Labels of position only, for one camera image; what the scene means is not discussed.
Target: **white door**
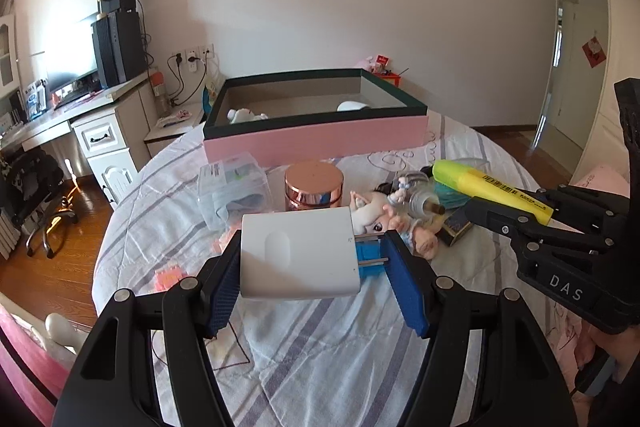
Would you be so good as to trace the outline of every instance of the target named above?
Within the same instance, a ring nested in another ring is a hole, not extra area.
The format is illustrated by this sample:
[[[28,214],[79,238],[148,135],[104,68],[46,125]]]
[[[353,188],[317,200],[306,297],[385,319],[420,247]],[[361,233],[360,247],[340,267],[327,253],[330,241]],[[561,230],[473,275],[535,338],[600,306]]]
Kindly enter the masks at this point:
[[[20,89],[14,25],[13,14],[0,17],[0,98]]]
[[[87,158],[110,205],[116,208],[138,181],[136,169],[129,149]]]
[[[584,149],[600,100],[606,61],[591,68],[582,46],[596,36],[607,53],[609,17],[606,6],[580,3],[574,4],[573,8],[572,14],[571,9],[565,10],[571,19],[562,24],[563,33],[566,26],[571,34],[564,36],[568,41],[568,49],[563,49],[564,56],[560,56],[561,100],[558,114],[552,118],[552,123]]]

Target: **cabinet door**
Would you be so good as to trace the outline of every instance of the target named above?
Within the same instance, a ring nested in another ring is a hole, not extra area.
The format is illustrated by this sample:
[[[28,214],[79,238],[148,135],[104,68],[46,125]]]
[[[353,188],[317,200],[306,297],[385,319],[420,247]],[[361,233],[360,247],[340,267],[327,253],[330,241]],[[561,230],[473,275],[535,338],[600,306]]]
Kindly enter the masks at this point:
[[[129,149],[87,158],[104,195],[113,208],[129,193],[138,182],[138,170]]]
[[[13,14],[0,17],[0,98],[20,89],[14,25]]]

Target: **office chair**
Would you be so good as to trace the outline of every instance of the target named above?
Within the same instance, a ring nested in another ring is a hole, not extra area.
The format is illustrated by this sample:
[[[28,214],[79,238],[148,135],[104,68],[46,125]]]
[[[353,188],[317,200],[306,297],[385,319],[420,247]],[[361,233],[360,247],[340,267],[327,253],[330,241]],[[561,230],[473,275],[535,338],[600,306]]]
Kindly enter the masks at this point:
[[[27,255],[31,257],[34,254],[31,241],[42,229],[42,244],[47,257],[51,259],[54,252],[47,239],[51,222],[56,217],[68,217],[73,223],[78,222],[78,216],[71,205],[71,194],[75,188],[66,195],[60,194],[64,172],[58,163],[39,147],[17,154],[11,163],[2,161],[0,166],[0,206],[4,208],[16,229],[20,230],[25,219],[36,211],[41,203],[49,202],[36,228],[27,239]]]

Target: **toy figurine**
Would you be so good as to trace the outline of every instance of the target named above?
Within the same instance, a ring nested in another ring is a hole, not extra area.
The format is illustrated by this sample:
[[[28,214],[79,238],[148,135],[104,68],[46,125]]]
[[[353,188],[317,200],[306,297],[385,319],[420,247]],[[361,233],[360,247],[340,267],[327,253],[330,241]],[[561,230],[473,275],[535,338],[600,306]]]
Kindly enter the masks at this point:
[[[251,109],[242,108],[238,110],[229,109],[229,112],[226,114],[226,119],[229,123],[243,123],[255,120],[268,120],[269,117],[264,113],[253,114]]]
[[[413,219],[407,213],[398,211],[396,205],[402,203],[405,196],[405,188],[399,188],[388,196],[377,190],[363,195],[351,191],[349,208],[353,233],[360,235],[396,230],[414,254],[430,261],[438,251],[435,234],[442,226],[442,219],[438,216],[430,225],[426,225],[423,220]]]

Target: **round table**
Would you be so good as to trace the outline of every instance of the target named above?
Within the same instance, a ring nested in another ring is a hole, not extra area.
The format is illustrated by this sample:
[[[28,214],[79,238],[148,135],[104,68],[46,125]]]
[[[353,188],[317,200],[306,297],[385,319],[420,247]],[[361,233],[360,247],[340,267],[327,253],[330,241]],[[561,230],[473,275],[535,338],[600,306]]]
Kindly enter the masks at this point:
[[[420,169],[437,158],[469,157],[488,160],[492,175],[508,184],[538,188],[509,154],[461,123],[430,111],[426,138],[425,146],[412,150],[334,158],[345,176],[344,192],[371,190],[398,171]],[[116,289],[151,293],[157,271],[175,266],[196,275],[214,255],[216,236],[196,200],[198,172],[207,162],[202,140],[199,126],[162,150],[117,207],[95,266],[98,313]],[[284,209],[284,169],[267,172],[276,210]],[[555,325],[550,301],[517,279],[509,240],[497,233],[473,227],[453,247],[441,246],[432,266],[475,291],[515,287],[545,334]],[[472,332],[454,421],[468,417],[480,338]],[[153,345],[164,420],[179,425],[161,331],[154,333]],[[364,427],[398,422],[426,345],[404,324],[382,275],[365,279],[358,295],[345,298],[276,303],[240,297],[230,326],[207,343],[207,351],[235,425]]]

